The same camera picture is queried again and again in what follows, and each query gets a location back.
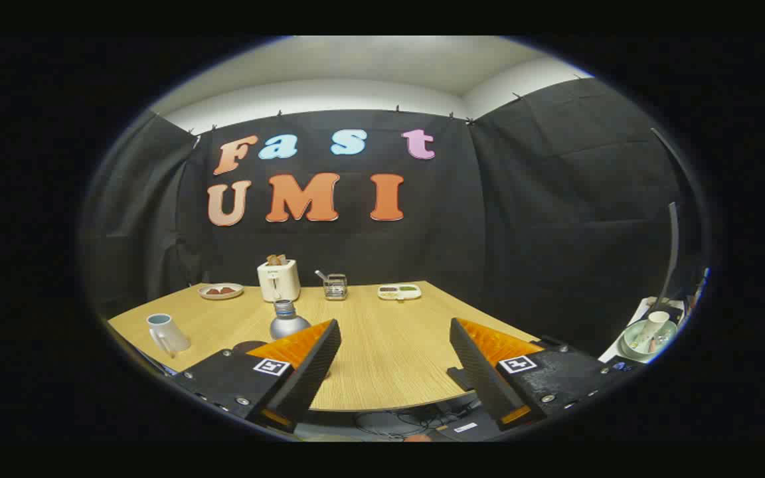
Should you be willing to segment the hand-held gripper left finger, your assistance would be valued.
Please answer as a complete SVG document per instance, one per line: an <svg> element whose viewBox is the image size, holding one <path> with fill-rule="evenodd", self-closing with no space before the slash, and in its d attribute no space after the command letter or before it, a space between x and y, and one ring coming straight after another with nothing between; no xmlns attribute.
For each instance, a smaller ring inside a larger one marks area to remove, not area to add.
<svg viewBox="0 0 765 478"><path fill-rule="evenodd" d="M183 390L256 426L292 433L342 344L331 319L268 344L226 349L173 376Z"/></svg>

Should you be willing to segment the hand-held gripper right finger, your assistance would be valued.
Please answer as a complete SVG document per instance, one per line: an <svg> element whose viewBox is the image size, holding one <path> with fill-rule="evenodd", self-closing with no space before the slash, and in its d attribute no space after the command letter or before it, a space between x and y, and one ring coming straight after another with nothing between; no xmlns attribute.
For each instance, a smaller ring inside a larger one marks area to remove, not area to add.
<svg viewBox="0 0 765 478"><path fill-rule="evenodd" d="M558 339L526 341L461 318L450 321L449 340L498 432L564 418L645 369L641 361L601 361Z"/></svg>

